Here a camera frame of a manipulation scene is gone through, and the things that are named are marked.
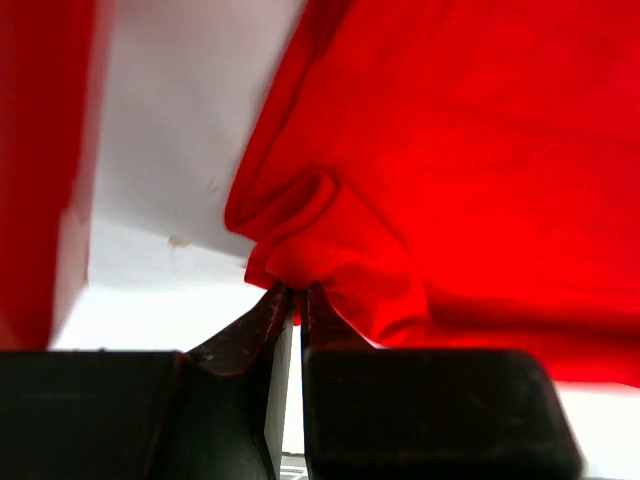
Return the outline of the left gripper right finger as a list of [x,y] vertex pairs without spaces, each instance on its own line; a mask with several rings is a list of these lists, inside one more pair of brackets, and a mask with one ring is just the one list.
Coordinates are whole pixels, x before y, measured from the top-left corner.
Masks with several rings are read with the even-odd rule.
[[304,448],[313,479],[578,479],[556,390],[506,349],[382,349],[320,286],[300,301]]

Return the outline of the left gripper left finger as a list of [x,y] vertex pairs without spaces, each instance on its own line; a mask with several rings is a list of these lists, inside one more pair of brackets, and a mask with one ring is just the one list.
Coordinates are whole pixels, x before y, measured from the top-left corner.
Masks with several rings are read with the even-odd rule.
[[5,479],[275,479],[292,292],[177,351],[5,352]]

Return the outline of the red t shirt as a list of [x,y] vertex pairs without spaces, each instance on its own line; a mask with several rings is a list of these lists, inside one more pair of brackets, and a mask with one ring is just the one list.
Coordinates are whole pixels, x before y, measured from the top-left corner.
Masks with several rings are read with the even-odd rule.
[[639,5],[310,1],[225,211],[387,347],[639,383]]

